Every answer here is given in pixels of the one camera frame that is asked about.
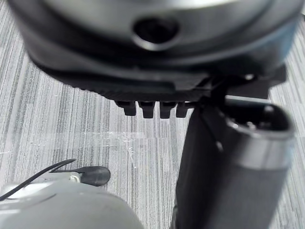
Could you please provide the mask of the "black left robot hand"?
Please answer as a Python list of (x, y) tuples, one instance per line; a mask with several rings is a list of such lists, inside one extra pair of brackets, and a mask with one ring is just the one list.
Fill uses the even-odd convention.
[(10, 0), (32, 62), (127, 116), (193, 109), (174, 229), (266, 229), (294, 124), (266, 101), (286, 80), (302, 0)]

